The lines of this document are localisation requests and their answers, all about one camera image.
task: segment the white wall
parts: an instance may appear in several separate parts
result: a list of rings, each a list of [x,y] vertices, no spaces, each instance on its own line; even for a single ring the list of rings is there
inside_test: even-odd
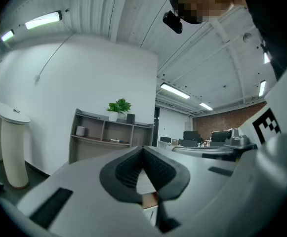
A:
[[[185,122],[191,122],[187,115],[160,108],[158,140],[160,137],[183,139]]]
[[[108,115],[108,103],[124,97],[136,121],[152,123],[154,117],[157,57],[134,46],[75,34],[35,84],[35,75],[66,37],[29,40],[0,63],[0,101],[31,119],[25,160],[47,174],[68,160],[76,108]]]

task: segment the black sleeve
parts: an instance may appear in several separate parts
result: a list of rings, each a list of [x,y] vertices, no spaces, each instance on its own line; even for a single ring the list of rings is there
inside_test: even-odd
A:
[[[272,56],[278,80],[287,69],[287,0],[246,0],[246,3]]]

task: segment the person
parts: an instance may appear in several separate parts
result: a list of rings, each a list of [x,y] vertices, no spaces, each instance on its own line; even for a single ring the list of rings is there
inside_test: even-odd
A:
[[[179,18],[199,24],[218,17],[233,6],[248,8],[253,22],[271,54],[277,80],[287,68],[287,0],[170,0]]]

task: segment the potted plant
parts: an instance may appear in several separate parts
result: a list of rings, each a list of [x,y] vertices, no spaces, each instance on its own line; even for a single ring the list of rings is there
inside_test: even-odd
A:
[[[126,102],[124,98],[119,99],[115,103],[109,103],[109,121],[117,121],[118,113],[128,112],[130,110],[131,104]]]

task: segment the ceiling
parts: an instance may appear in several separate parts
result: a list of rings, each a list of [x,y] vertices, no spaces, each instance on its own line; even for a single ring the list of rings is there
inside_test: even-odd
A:
[[[28,31],[24,23],[61,10],[60,22]],[[0,36],[13,29],[15,36],[0,40],[0,53],[16,43],[42,35],[77,32],[126,42],[158,56],[156,105],[191,116],[243,108],[264,101],[276,83],[270,63],[264,64],[260,37],[245,8],[233,8],[218,19],[200,25],[183,24],[178,35],[162,22],[171,10],[168,0],[11,0],[0,17]],[[243,35],[250,33],[247,43]],[[183,99],[162,90],[166,82],[189,94]],[[207,111],[199,103],[213,108]]]

